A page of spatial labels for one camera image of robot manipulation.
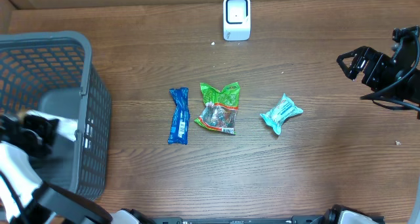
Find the blue snack wrapper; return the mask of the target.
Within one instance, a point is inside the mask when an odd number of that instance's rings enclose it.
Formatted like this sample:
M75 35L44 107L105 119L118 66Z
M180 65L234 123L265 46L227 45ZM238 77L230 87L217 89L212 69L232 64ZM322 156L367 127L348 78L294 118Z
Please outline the blue snack wrapper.
M188 88L181 87L169 90L175 103L175 111L168 138L169 144L188 144L188 128L190 122L190 112L188 109Z

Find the green snack bag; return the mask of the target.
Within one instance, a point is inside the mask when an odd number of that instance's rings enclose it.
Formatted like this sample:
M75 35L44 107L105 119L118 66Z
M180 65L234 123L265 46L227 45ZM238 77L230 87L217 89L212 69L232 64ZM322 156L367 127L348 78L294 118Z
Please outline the green snack bag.
M235 135L234 127L240 96L239 83L228 84L221 91L208 83L200 83L200 89L205 108L194 121L208 130Z

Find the white tube with gold cap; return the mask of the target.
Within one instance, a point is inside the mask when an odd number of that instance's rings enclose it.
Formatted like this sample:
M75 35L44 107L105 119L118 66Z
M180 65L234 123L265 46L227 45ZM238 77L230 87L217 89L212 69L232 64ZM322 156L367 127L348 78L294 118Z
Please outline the white tube with gold cap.
M37 110L21 110L19 113L17 113L17 115L19 118L24 118L25 116L38 116L47 120L59 120L56 132L70 141L76 141L75 132L77 131L78 126L78 120L76 119L55 116Z

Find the light blue tissue pack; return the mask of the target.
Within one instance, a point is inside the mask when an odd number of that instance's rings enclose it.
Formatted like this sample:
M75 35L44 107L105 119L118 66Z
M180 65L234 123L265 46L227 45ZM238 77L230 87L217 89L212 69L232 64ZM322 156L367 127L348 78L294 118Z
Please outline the light blue tissue pack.
M260 114L265 124L270 126L275 134L280 135L282 125L291 117L298 116L303 113L303 109L299 108L285 93L278 104L271 108L268 112Z

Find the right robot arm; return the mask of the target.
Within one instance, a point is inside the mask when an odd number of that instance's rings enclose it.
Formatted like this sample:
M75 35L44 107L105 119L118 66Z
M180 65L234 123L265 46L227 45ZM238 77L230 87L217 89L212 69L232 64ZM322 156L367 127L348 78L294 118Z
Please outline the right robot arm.
M399 46L392 56L371 47L359 47L337 57L351 80L363 73L362 83L372 93L360 97L389 110L419 111L419 47Z

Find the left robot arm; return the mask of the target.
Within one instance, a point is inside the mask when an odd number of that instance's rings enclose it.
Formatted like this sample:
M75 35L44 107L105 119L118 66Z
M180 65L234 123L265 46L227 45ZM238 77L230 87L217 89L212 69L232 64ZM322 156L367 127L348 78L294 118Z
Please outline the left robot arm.
M77 120L36 110L1 115L1 201L9 223L147 223L139 212L109 213L91 200L50 184L34 171L29 158L46 156L57 135L76 140Z

